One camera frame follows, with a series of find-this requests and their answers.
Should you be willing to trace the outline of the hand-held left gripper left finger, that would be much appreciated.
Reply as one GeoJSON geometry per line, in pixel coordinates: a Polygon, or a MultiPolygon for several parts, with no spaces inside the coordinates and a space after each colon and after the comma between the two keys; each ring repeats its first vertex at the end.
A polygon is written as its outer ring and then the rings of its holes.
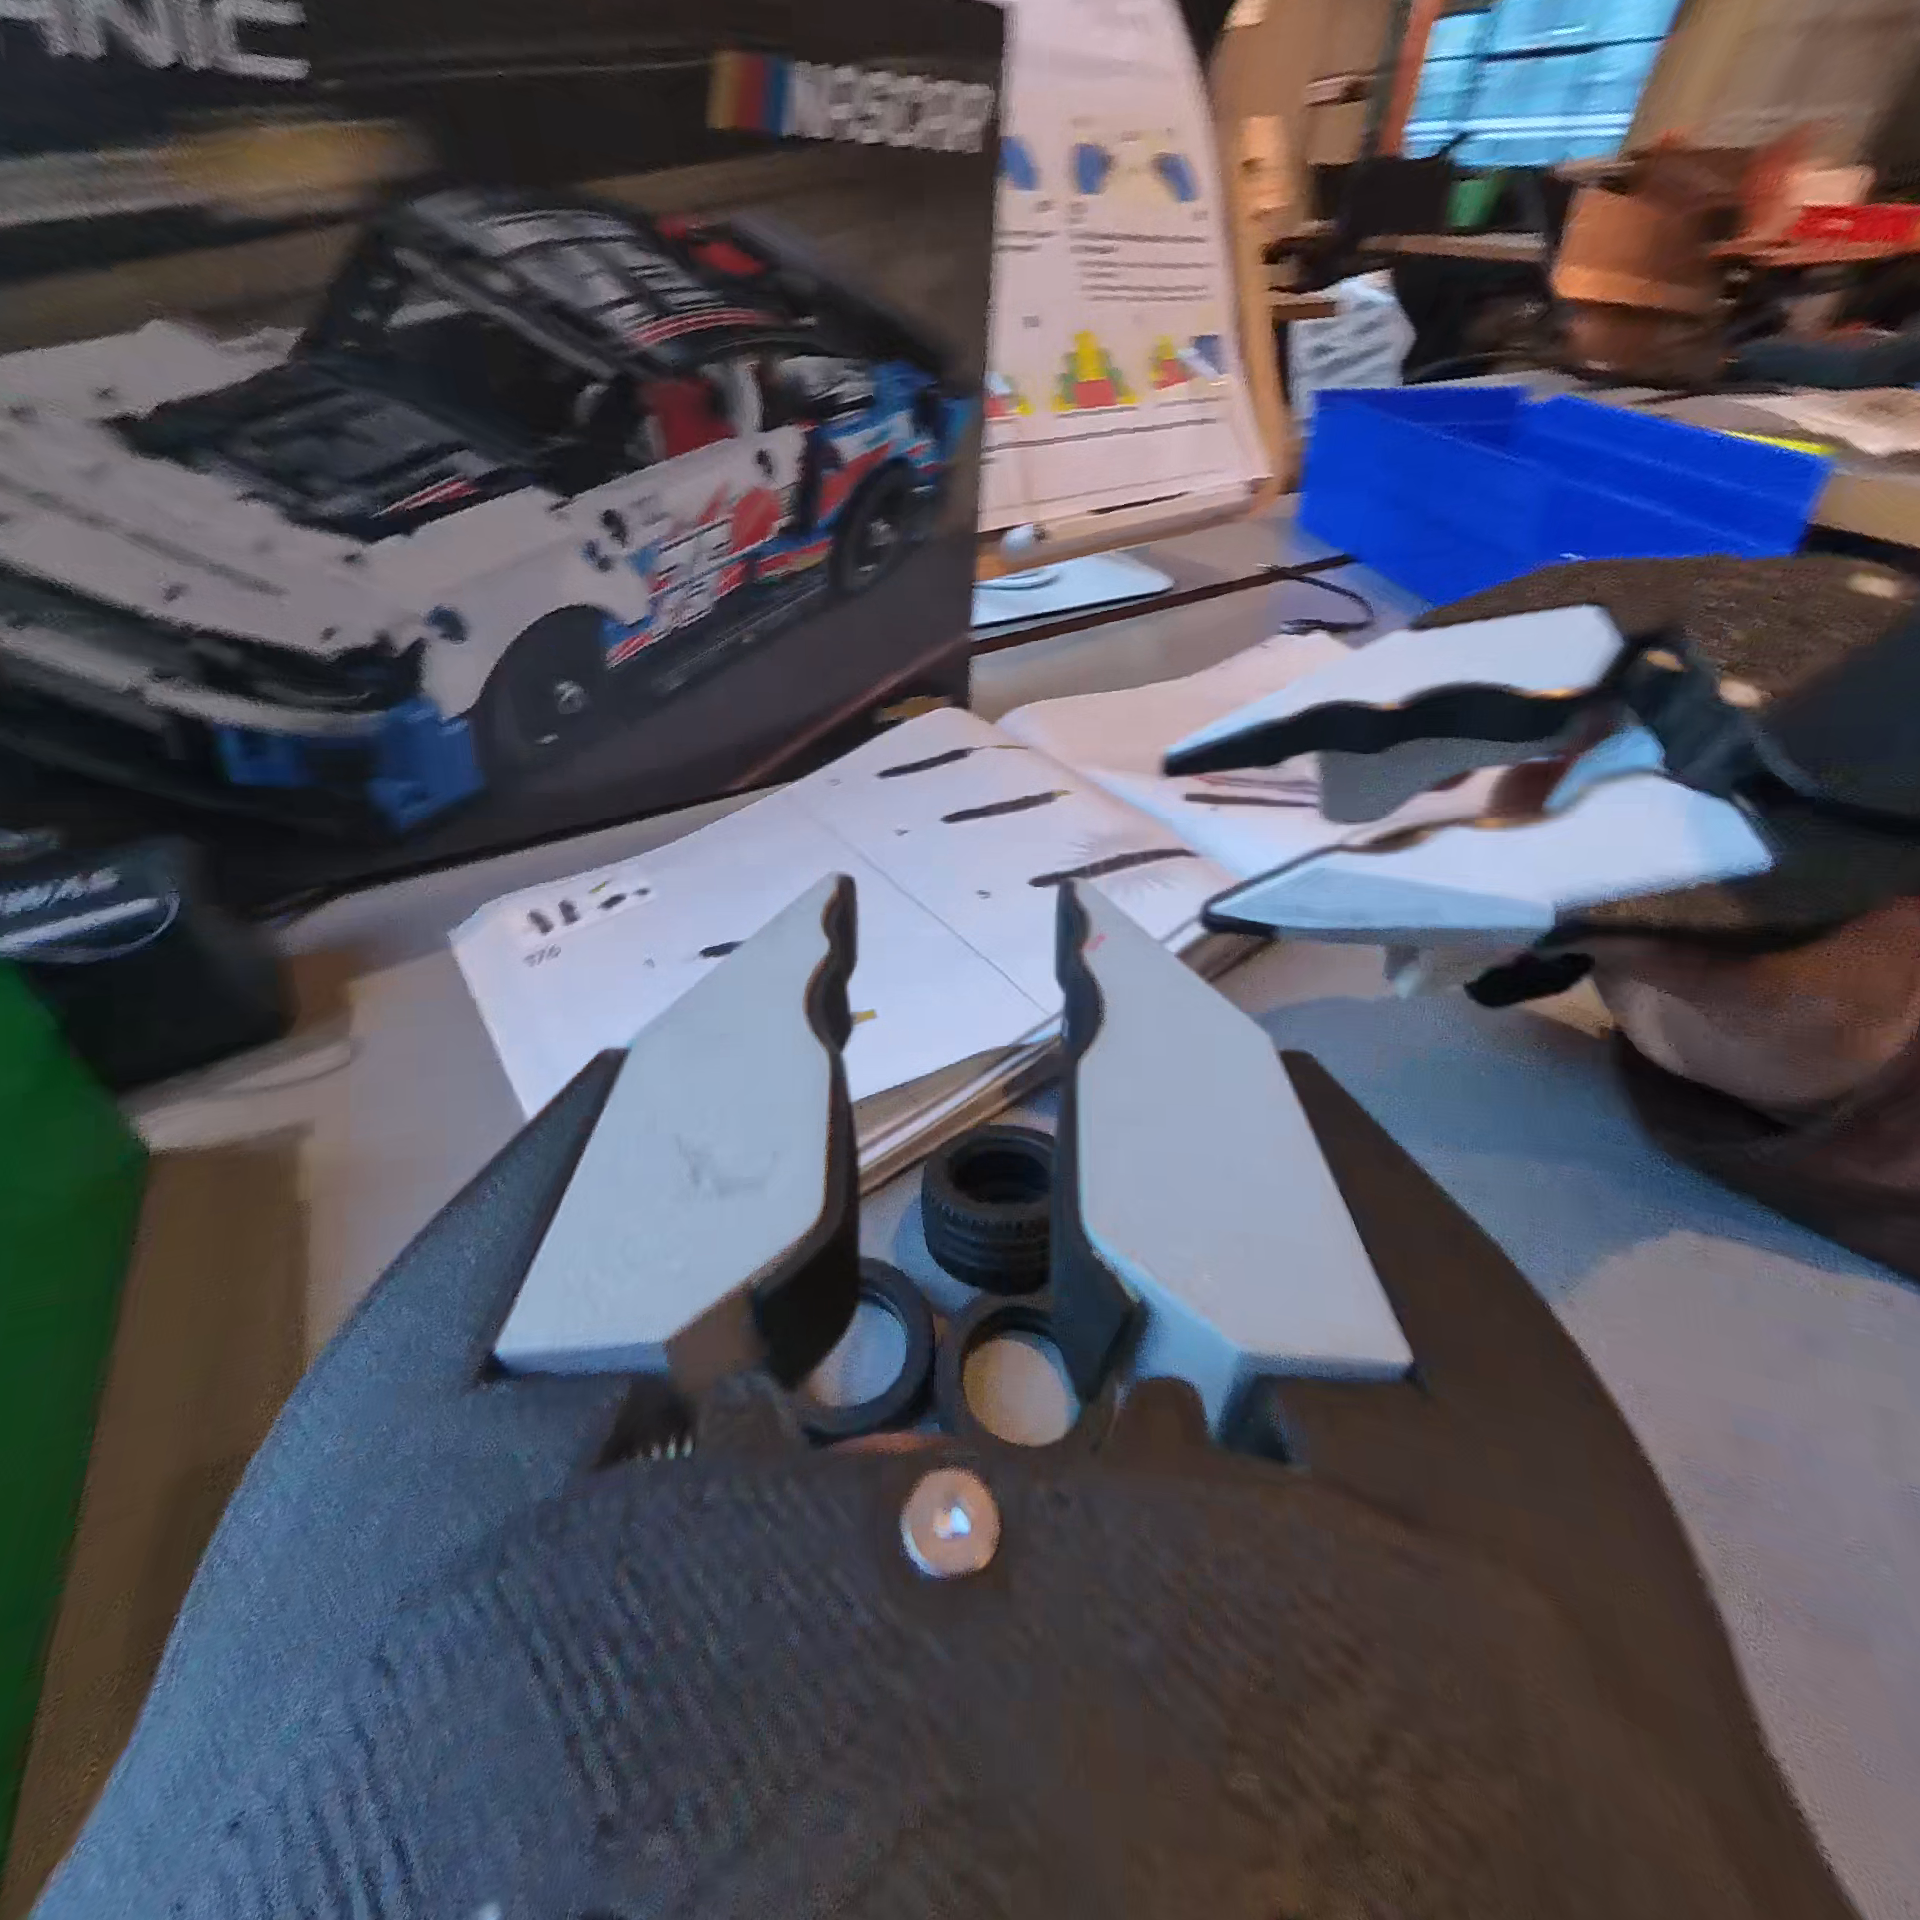
{"type": "Polygon", "coordinates": [[[858,1305],[855,887],[828,876],[626,1049],[492,1345],[514,1376],[803,1383],[858,1305]]]}

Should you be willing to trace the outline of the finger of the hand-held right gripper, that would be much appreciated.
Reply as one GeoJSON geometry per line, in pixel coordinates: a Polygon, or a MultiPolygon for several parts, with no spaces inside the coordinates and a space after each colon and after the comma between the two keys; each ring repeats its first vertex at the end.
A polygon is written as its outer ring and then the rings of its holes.
{"type": "Polygon", "coordinates": [[[1753,811],[1668,773],[1653,740],[1601,740],[1525,813],[1502,772],[1428,794],[1329,848],[1295,855],[1203,909],[1211,931],[1350,946],[1527,947],[1584,909],[1760,877],[1776,846],[1753,811]]]}
{"type": "Polygon", "coordinates": [[[1624,636],[1596,607],[1405,631],[1345,653],[1171,745],[1169,777],[1243,773],[1301,757],[1377,757],[1422,743],[1544,739],[1613,676],[1624,636]]]}

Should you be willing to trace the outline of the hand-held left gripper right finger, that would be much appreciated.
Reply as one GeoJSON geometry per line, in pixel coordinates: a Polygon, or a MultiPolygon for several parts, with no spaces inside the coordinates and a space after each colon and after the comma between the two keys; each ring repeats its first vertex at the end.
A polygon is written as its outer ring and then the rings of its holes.
{"type": "Polygon", "coordinates": [[[1169,1380],[1224,1439],[1269,1380],[1414,1358],[1265,1030],[1091,883],[1058,892],[1048,1342],[1080,1405],[1169,1380]]]}

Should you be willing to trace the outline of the black rubber tyre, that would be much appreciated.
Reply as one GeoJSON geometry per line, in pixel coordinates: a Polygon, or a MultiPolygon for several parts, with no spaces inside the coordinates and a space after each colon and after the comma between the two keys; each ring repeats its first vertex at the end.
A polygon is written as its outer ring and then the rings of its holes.
{"type": "Polygon", "coordinates": [[[930,1398],[936,1345],[924,1293],[894,1263],[862,1258],[848,1328],[800,1386],[805,1439],[840,1446],[915,1425],[930,1398]]]}
{"type": "Polygon", "coordinates": [[[1054,1137],[1014,1122],[978,1125],[923,1167],[930,1260],[976,1290],[1019,1300],[1047,1284],[1054,1137]]]}
{"type": "Polygon", "coordinates": [[[934,1400],[954,1435],[1042,1451],[1066,1442],[1086,1412],[1044,1293],[974,1300],[948,1323],[934,1366],[934,1400]]]}

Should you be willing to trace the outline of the green plastic bin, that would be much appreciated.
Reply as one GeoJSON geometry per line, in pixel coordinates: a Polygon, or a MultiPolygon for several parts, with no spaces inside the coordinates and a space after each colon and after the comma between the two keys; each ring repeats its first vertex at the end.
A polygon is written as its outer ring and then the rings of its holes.
{"type": "Polygon", "coordinates": [[[145,1186],[145,1150],[29,985],[2,974],[2,1838],[145,1186]]]}

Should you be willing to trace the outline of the grey desk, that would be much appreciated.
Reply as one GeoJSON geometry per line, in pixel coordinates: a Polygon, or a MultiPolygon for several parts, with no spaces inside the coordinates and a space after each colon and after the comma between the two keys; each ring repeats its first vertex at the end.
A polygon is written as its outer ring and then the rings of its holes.
{"type": "MultiPolygon", "coordinates": [[[[520,1115],[447,952],[479,904],[723,819],[652,821],[277,909],[294,1037],[132,1103],[144,1139],[286,1139],[306,1350],[520,1115]]],[[[1225,993],[1320,1059],[1552,1305],[1704,1567],[1788,1786],[1863,1916],[1917,1908],[1915,1290],[1671,1167],[1587,992],[1387,997],[1361,947],[1264,947],[1225,993]]]]}

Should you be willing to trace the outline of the person's right hand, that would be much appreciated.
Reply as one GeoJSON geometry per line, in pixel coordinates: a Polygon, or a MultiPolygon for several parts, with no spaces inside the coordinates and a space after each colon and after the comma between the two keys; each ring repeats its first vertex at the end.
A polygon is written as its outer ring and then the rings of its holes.
{"type": "Polygon", "coordinates": [[[1812,1113],[1915,1039],[1917,906],[1897,901],[1778,952],[1608,944],[1592,981],[1653,1069],[1763,1115],[1812,1113]]]}

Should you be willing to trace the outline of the blue plastic bin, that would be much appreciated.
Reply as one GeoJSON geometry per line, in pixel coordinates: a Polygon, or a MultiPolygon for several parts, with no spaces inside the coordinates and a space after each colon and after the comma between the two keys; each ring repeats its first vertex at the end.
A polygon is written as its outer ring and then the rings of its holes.
{"type": "Polygon", "coordinates": [[[1296,523],[1432,606],[1561,564],[1781,559],[1825,455],[1519,387],[1324,393],[1296,523]]]}

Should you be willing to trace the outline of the building instruction booklet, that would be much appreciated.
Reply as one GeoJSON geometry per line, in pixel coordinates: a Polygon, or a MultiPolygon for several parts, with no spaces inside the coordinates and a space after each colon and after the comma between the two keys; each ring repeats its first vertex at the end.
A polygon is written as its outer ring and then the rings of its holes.
{"type": "Polygon", "coordinates": [[[852,877],[848,1084],[873,1193],[1031,1096],[1058,1063],[1056,893],[1095,887],[1205,979],[1252,954],[1203,906],[1244,855],[1327,836],[1309,773],[1186,790],[1164,754],[1347,646],[1272,636],[1179,680],[908,719],[651,853],[479,906],[450,931],[492,1051],[531,1118],[824,877],[852,877]]]}

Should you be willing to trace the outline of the white stand base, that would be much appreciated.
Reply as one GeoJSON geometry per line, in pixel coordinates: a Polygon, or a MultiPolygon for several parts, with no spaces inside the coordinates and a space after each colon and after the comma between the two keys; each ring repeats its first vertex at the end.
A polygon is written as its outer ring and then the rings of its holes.
{"type": "Polygon", "coordinates": [[[973,568],[974,636],[1104,614],[1166,597],[1174,579],[1141,558],[1136,527],[1021,523],[978,534],[973,568]]]}

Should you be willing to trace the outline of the background work desks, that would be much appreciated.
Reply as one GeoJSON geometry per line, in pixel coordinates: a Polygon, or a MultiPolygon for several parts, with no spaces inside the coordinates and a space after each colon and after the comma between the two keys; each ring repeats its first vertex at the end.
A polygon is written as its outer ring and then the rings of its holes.
{"type": "Polygon", "coordinates": [[[1738,361],[1781,385],[1812,350],[1787,288],[1847,277],[1810,242],[1806,172],[1915,196],[1915,5],[1312,5],[1379,30],[1367,73],[1310,76],[1355,126],[1303,164],[1276,252],[1309,294],[1387,294],[1411,339],[1374,368],[1336,319],[1348,387],[1561,370],[1705,393],[1738,361]]]}

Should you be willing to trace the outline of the wooden board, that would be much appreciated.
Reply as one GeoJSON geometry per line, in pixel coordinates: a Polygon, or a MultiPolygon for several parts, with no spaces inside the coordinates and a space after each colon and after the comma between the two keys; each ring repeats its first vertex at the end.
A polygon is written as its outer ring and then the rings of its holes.
{"type": "Polygon", "coordinates": [[[213,1528],[304,1371],[306,1304],[289,1132],[152,1160],[12,1830],[12,1914],[132,1731],[213,1528]]]}

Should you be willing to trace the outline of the printed instruction sheet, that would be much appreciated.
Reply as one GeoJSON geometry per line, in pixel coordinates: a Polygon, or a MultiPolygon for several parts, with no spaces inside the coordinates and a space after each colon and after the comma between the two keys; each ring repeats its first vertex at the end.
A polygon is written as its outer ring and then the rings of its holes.
{"type": "Polygon", "coordinates": [[[1069,540],[1272,481],[1177,5],[1004,5],[976,531],[1069,540]]]}

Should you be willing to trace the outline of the black power adapter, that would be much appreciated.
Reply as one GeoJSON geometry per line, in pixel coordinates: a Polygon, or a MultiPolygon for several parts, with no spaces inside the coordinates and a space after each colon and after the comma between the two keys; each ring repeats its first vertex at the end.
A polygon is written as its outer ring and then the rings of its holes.
{"type": "Polygon", "coordinates": [[[217,1066],[294,1024],[269,937],[176,838],[70,851],[4,836],[2,957],[108,1093],[217,1066]]]}

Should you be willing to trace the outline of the black toy car box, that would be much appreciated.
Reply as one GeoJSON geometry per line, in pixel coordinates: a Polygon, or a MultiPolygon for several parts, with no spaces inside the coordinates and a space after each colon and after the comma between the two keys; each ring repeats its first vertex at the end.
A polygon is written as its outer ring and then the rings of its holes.
{"type": "Polygon", "coordinates": [[[4,833],[265,909],[964,705],[1009,30],[6,3],[4,833]]]}

